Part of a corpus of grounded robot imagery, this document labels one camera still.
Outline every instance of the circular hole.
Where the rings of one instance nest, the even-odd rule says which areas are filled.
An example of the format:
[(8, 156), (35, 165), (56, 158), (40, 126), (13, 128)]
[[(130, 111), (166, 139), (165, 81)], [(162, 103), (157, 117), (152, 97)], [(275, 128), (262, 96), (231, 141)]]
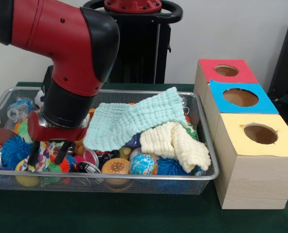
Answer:
[(249, 124), (244, 127), (244, 132), (249, 139), (260, 144), (272, 144), (278, 140), (274, 129), (262, 124)]
[(227, 77), (233, 77), (239, 73), (239, 71), (235, 67), (227, 66), (227, 65), (216, 66), (214, 70), (218, 74), (222, 76), (227, 76)]
[(226, 90), (222, 95), (225, 100), (240, 107), (251, 107), (259, 101), (253, 92), (239, 88)]

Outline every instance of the box with circular hole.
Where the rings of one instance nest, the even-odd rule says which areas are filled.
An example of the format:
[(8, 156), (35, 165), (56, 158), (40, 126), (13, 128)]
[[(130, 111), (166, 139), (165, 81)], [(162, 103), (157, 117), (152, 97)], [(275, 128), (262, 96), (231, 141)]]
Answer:
[(220, 113), (279, 114), (257, 83), (221, 83), (211, 80), (203, 107), (213, 141)]
[(284, 209), (288, 200), (288, 126), (278, 114), (222, 113), (214, 180), (222, 209)]
[(211, 80), (224, 83), (258, 83), (244, 60), (200, 59), (194, 93), (200, 96), (202, 104), (204, 104), (206, 89)]

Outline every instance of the yellow box top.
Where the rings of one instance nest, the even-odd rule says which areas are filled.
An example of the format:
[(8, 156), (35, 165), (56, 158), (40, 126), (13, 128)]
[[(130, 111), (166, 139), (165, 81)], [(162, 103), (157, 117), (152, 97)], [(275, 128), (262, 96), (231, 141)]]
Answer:
[(238, 155), (288, 157), (288, 126), (276, 114), (221, 114)]

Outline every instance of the towel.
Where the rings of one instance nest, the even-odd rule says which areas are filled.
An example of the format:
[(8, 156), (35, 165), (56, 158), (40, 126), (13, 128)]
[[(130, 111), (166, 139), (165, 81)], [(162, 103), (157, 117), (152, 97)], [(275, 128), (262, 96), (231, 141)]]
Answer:
[(208, 170), (211, 165), (205, 144), (194, 140), (178, 122), (168, 122), (140, 135), (143, 153), (153, 153), (163, 158), (176, 159), (185, 172), (195, 166)]
[(101, 103), (89, 124), (84, 146), (90, 150), (119, 150), (133, 135), (168, 121), (188, 128), (176, 87), (135, 105)]

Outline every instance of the wire mesh basket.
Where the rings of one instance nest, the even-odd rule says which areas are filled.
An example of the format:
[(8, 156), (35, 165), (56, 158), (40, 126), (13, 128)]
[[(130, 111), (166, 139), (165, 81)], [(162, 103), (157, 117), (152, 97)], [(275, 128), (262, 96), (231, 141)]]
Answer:
[[(18, 99), (34, 99), (40, 88), (14, 87), (6, 90), (0, 97), (0, 128), (12, 130), (14, 122), (7, 117), (7, 107)], [(159, 94), (157, 91), (120, 91), (101, 90), (91, 108), (100, 103), (137, 103)], [(160, 175), (118, 175), (85, 173), (52, 173), (0, 170), (0, 189), (33, 191), (70, 191), (70, 192), (123, 192), (147, 194), (190, 194), (202, 193), (210, 180), (218, 176), (219, 169), (209, 136), (208, 126), (200, 98), (189, 92), (180, 92), (189, 108), (189, 117), (197, 128), (199, 140), (209, 149), (212, 164), (207, 171), (195, 176), (160, 176)], [(30, 185), (38, 181), (49, 185)]]

